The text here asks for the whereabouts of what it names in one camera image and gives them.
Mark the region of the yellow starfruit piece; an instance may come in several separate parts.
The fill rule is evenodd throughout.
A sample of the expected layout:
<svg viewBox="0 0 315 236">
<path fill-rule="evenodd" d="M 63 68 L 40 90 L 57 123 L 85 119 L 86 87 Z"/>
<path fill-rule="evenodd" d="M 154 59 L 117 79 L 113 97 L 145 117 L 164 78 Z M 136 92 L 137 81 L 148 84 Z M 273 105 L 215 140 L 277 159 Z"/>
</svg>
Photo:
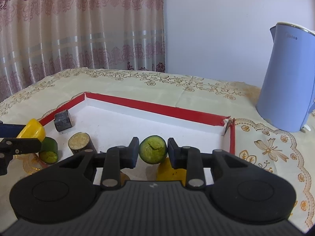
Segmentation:
<svg viewBox="0 0 315 236">
<path fill-rule="evenodd" d="M 43 142 L 45 137 L 45 129 L 36 119 L 31 119 L 17 135 L 17 138 L 37 138 L 41 142 Z"/>
<path fill-rule="evenodd" d="M 157 181 L 180 181 L 183 186 L 186 183 L 186 169 L 173 169 L 169 157 L 157 167 Z"/>
</svg>

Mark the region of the dark green avocado-like fruit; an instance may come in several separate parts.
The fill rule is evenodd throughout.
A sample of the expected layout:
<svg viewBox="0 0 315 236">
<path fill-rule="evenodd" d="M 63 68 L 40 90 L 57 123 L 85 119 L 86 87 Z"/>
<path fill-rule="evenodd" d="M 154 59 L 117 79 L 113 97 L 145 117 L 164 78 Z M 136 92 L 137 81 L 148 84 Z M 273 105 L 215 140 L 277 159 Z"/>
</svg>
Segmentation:
<svg viewBox="0 0 315 236">
<path fill-rule="evenodd" d="M 139 146 L 140 158 L 151 165 L 159 164 L 167 157 L 167 145 L 165 140 L 158 136 L 152 135 L 145 138 Z"/>
</svg>

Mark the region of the dark sugarcane chunk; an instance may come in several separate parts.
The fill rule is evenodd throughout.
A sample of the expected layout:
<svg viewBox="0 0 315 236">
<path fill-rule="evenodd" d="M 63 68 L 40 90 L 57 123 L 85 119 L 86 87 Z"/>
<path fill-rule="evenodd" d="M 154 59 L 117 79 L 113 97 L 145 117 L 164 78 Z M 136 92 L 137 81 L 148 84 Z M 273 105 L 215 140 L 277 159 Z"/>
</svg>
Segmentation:
<svg viewBox="0 0 315 236">
<path fill-rule="evenodd" d="M 62 132 L 73 127 L 68 109 L 56 113 L 53 122 L 58 132 Z"/>
<path fill-rule="evenodd" d="M 85 150 L 96 151 L 90 135 L 84 132 L 78 132 L 71 136 L 68 140 L 68 147 L 74 155 Z"/>
</svg>

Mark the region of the green cucumber chunk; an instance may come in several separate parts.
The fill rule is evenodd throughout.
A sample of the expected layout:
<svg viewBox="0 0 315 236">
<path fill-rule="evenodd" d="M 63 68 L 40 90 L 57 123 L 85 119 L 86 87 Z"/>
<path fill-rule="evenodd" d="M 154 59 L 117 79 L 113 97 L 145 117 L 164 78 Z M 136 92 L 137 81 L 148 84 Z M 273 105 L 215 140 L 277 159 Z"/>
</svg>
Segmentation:
<svg viewBox="0 0 315 236">
<path fill-rule="evenodd" d="M 55 164 L 58 161 L 58 144 L 56 140 L 51 137 L 46 137 L 42 142 L 38 156 L 40 160 L 46 164 Z"/>
</svg>

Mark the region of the tan longan fruit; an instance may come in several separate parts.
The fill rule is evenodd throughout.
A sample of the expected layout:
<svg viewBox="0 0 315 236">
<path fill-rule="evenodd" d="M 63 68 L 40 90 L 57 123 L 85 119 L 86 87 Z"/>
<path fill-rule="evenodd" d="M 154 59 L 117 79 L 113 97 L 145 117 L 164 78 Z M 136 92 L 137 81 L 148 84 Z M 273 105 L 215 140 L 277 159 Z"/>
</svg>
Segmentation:
<svg viewBox="0 0 315 236">
<path fill-rule="evenodd" d="M 120 178 L 121 178 L 121 185 L 124 185 L 126 181 L 130 180 L 130 177 L 123 173 L 122 171 L 120 172 Z"/>
</svg>

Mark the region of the red shallow box tray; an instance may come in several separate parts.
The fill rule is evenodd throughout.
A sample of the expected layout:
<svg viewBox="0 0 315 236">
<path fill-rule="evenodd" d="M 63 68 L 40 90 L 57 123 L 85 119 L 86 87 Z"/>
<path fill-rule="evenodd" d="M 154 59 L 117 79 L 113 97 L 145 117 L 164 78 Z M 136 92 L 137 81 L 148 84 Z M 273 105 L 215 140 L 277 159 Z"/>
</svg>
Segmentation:
<svg viewBox="0 0 315 236">
<path fill-rule="evenodd" d="M 73 127 L 58 132 L 55 114 L 66 109 Z M 235 153 L 235 127 L 228 116 L 98 93 L 85 92 L 72 98 L 47 112 L 40 123 L 46 135 L 56 140 L 61 160 L 72 155 L 68 140 L 78 132 L 90 135 L 97 152 L 128 146 L 133 137 L 143 141 L 158 135 L 165 141 L 172 137 L 180 147 L 195 147 L 202 153 L 215 149 Z"/>
</svg>

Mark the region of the cream embroidered tablecloth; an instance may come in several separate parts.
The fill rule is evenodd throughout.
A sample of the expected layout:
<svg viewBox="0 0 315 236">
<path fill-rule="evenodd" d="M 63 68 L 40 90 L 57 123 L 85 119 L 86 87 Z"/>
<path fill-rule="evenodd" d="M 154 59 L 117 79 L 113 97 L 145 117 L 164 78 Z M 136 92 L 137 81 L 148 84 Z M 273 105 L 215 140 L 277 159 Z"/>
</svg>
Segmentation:
<svg viewBox="0 0 315 236">
<path fill-rule="evenodd" d="M 234 118 L 236 155 L 288 180 L 297 193 L 290 220 L 303 231 L 314 225 L 314 131 L 289 133 L 262 120 L 255 108 L 258 87 L 147 71 L 67 69 L 2 101 L 1 120 L 40 119 L 83 92 Z"/>
</svg>

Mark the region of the pink floral curtain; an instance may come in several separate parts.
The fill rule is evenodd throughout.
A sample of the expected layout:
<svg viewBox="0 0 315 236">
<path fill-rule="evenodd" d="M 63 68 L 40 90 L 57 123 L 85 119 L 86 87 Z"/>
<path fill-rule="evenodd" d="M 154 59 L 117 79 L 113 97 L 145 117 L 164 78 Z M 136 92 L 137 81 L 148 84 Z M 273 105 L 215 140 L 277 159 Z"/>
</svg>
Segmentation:
<svg viewBox="0 0 315 236">
<path fill-rule="evenodd" d="M 1 0 L 1 99 L 65 69 L 165 72 L 163 0 Z"/>
</svg>

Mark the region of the blue electric kettle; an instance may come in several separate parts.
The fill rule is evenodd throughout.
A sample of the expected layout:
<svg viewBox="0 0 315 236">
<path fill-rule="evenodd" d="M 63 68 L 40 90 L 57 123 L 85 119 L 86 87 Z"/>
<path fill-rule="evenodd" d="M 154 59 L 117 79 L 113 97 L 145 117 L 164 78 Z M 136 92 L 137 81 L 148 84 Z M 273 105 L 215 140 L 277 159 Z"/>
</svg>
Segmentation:
<svg viewBox="0 0 315 236">
<path fill-rule="evenodd" d="M 314 111 L 314 31 L 277 22 L 270 28 L 273 48 L 256 110 L 272 126 L 310 131 Z"/>
</svg>

